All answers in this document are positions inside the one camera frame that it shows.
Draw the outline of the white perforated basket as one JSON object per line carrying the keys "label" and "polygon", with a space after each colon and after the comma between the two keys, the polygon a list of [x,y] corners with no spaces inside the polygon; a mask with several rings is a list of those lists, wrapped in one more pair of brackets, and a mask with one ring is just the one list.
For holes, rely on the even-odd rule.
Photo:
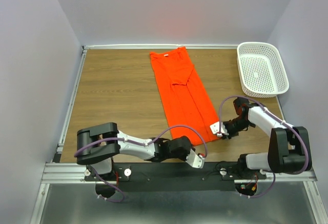
{"label": "white perforated basket", "polygon": [[243,92],[271,98],[289,89],[289,80],[278,49],[263,42],[244,42],[237,47],[237,66]]}

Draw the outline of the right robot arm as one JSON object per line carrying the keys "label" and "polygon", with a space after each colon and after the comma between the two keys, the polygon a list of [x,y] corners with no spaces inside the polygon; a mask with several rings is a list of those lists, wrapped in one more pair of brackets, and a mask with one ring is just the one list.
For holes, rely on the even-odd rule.
{"label": "right robot arm", "polygon": [[240,155],[240,163],[236,165],[236,174],[240,178],[249,178],[254,170],[300,174],[312,168],[309,135],[305,127],[287,123],[252,98],[235,96],[233,105],[237,117],[219,123],[219,136],[231,139],[248,127],[258,127],[270,140],[267,152]]}

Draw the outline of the orange t-shirt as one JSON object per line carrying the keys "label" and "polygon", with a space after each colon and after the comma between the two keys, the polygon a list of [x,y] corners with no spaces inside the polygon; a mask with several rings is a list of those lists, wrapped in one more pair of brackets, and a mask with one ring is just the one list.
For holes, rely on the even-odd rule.
{"label": "orange t-shirt", "polygon": [[185,47],[166,53],[150,53],[151,66],[173,138],[186,136],[195,146],[217,139],[210,125],[219,121],[216,110]]}

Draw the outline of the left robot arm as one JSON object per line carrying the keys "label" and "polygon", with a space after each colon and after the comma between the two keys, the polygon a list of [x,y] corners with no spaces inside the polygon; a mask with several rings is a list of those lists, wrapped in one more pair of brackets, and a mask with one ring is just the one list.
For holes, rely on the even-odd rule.
{"label": "left robot arm", "polygon": [[94,169],[102,180],[109,180],[113,176],[113,157],[118,154],[150,162],[179,159],[192,167],[197,166],[197,154],[188,137],[166,139],[162,135],[164,133],[141,139],[121,132],[116,123],[92,126],[77,132],[74,157],[77,164]]}

